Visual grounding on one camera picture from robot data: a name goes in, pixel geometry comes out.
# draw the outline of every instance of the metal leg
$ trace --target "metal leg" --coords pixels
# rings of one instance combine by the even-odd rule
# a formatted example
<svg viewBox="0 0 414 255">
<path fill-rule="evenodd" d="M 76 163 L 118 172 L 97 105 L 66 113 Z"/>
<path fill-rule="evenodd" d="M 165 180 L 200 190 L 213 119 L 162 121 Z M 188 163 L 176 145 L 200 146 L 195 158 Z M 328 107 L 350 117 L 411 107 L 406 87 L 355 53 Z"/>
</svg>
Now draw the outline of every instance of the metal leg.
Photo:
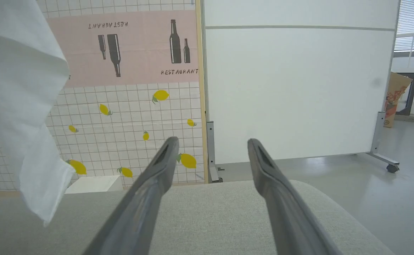
<svg viewBox="0 0 414 255">
<path fill-rule="evenodd" d="M 374 129 L 374 138 L 373 138 L 373 143 L 371 147 L 371 152 L 368 152 L 367 154 L 370 155 L 371 157 L 377 158 L 385 163 L 388 163 L 387 170 L 390 173 L 395 173 L 396 171 L 399 171 L 399 162 L 377 153 L 377 149 L 379 148 L 379 144 L 382 139 L 384 121 L 385 121 L 385 112 L 379 112 L 377 114 L 376 127 Z"/>
<path fill-rule="evenodd" d="M 215 139 L 213 135 L 213 121 L 207 122 L 207 153 L 209 183 L 223 182 L 223 179 L 218 177 L 217 167 L 215 166 Z"/>
</svg>

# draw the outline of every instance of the gray fabric seat cushion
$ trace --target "gray fabric seat cushion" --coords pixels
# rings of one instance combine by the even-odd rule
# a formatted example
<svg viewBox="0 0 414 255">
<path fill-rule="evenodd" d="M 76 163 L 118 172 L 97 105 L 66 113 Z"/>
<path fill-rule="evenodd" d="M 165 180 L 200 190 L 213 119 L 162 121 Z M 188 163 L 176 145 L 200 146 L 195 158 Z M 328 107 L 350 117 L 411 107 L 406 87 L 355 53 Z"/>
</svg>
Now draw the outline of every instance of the gray fabric seat cushion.
<svg viewBox="0 0 414 255">
<path fill-rule="evenodd" d="M 345 255 L 393 254 L 327 195 L 291 182 Z M 20 198 L 0 198 L 0 254 L 82 254 L 124 193 L 65 195 L 47 228 Z M 172 187 L 150 254 L 276 254 L 265 201 L 252 181 Z"/>
</svg>

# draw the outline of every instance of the concrete floor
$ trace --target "concrete floor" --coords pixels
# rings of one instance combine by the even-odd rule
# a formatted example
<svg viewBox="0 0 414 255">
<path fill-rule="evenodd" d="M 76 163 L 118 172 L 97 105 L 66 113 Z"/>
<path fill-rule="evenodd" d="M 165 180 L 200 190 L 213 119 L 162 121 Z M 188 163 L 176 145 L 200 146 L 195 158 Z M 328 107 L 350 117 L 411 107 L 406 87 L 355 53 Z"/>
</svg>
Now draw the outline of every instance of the concrete floor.
<svg viewBox="0 0 414 255">
<path fill-rule="evenodd" d="M 331 197 L 396 255 L 414 255 L 414 123 L 384 129 L 379 153 L 400 162 L 396 174 L 368 155 L 276 160 L 288 179 Z M 218 165 L 223 181 L 251 180 L 249 163 Z"/>
</svg>

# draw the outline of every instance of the wine bottle illustration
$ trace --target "wine bottle illustration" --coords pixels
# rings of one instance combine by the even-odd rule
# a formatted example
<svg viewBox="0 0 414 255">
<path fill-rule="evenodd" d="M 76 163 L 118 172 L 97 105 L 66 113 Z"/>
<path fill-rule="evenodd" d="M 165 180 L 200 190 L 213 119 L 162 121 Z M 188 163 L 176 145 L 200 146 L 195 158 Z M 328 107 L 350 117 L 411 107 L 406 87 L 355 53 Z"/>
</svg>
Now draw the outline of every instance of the wine bottle illustration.
<svg viewBox="0 0 414 255">
<path fill-rule="evenodd" d="M 103 54 L 103 59 L 106 59 L 105 36 L 103 34 L 98 35 L 98 43 L 100 44 L 100 51 Z"/>
<path fill-rule="evenodd" d="M 188 39 L 185 38 L 185 47 L 183 48 L 183 57 L 185 63 L 190 62 L 190 48 L 188 47 Z"/>
<path fill-rule="evenodd" d="M 111 61 L 114 64 L 114 69 L 116 70 L 116 77 L 121 76 L 121 51 L 119 50 L 119 40 L 117 34 L 108 34 L 108 46 L 110 48 L 110 57 Z"/>
<path fill-rule="evenodd" d="M 171 20 L 171 36 L 169 36 L 169 48 L 171 50 L 171 62 L 181 63 L 180 38 L 177 34 L 176 20 Z"/>
</svg>

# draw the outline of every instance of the white partition board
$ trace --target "white partition board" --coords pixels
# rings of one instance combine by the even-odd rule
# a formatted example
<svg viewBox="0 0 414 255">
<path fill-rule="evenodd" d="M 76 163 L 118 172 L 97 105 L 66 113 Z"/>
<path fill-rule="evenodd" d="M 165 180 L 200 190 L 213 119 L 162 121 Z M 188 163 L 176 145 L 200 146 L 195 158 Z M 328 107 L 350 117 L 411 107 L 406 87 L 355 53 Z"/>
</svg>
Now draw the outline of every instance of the white partition board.
<svg viewBox="0 0 414 255">
<path fill-rule="evenodd" d="M 395 29 L 399 0 L 205 0 L 205 26 Z"/>
<path fill-rule="evenodd" d="M 252 137 L 274 159 L 369 152 L 394 35 L 358 29 L 207 29 L 216 163 L 249 161 L 246 141 Z"/>
</svg>

